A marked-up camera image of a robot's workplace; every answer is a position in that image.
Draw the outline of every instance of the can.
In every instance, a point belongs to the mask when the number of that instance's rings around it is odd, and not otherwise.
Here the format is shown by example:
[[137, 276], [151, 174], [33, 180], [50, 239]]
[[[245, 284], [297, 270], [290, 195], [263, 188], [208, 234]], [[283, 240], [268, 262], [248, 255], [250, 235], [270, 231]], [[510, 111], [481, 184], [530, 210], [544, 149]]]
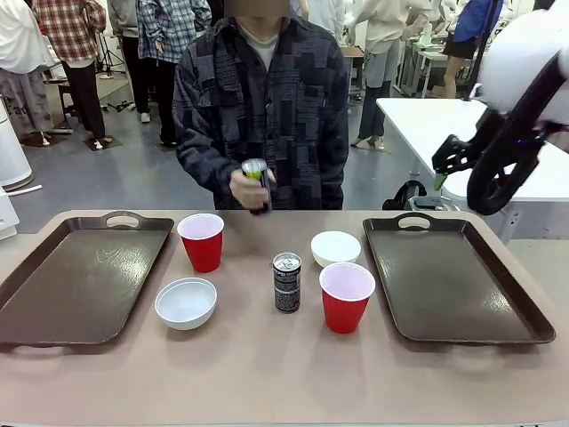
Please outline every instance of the can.
[[251, 158], [249, 160], [245, 160], [241, 164], [241, 170], [243, 171], [243, 175], [259, 181], [261, 187], [268, 190], [268, 203], [263, 204], [261, 209], [250, 211], [253, 215], [266, 214], [272, 208], [270, 202], [270, 182], [268, 181], [267, 162], [262, 158]]
[[294, 313], [301, 306], [301, 258], [285, 252], [273, 260], [275, 306], [283, 313]]

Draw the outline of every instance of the black bag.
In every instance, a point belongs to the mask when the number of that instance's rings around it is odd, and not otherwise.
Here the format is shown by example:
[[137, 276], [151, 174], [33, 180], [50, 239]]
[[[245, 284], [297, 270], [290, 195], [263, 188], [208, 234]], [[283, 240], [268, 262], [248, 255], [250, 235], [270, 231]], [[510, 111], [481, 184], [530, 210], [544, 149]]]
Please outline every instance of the black bag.
[[383, 210], [384, 211], [403, 211], [405, 209], [405, 204], [411, 197], [420, 196], [425, 197], [427, 196], [427, 191], [425, 190], [425, 186], [418, 181], [408, 181], [399, 189], [395, 198], [388, 199], [383, 203]]

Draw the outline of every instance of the dark patterned jacket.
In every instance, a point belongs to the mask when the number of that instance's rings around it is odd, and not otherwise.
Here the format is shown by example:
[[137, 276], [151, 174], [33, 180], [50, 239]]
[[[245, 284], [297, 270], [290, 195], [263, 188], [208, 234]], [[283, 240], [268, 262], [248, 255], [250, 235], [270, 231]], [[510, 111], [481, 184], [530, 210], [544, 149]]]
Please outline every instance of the dark patterned jacket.
[[178, 159], [217, 209], [239, 208], [230, 175], [249, 158], [275, 172], [274, 208], [341, 209], [347, 98], [344, 59], [325, 30], [285, 19], [267, 72], [235, 19], [225, 18], [189, 45], [177, 68]]

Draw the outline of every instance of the tray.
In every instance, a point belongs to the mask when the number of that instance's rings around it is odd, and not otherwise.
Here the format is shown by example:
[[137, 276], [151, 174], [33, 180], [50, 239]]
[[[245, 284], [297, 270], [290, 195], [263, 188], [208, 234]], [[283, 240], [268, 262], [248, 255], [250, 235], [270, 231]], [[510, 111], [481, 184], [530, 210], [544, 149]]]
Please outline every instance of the tray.
[[[112, 226], [118, 217], [122, 224]], [[124, 225], [123, 217], [137, 225]], [[0, 343], [52, 347], [115, 338], [173, 224], [131, 212], [65, 220], [0, 285]]]
[[[409, 219], [413, 225], [405, 226]], [[364, 229], [405, 338], [462, 344], [555, 339], [553, 326], [472, 223], [406, 213], [365, 220]]]

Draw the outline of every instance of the plastic cup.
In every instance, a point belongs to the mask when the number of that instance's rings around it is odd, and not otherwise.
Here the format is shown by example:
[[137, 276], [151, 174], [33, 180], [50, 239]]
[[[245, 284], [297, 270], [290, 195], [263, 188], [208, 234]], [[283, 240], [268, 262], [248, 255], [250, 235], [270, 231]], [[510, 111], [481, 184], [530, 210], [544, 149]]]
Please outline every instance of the plastic cup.
[[322, 270], [320, 286], [328, 327], [336, 334], [354, 332], [375, 291], [372, 273], [352, 262], [336, 262]]
[[195, 271], [210, 273], [220, 266], [224, 225], [212, 213], [191, 215], [178, 224], [178, 234]]

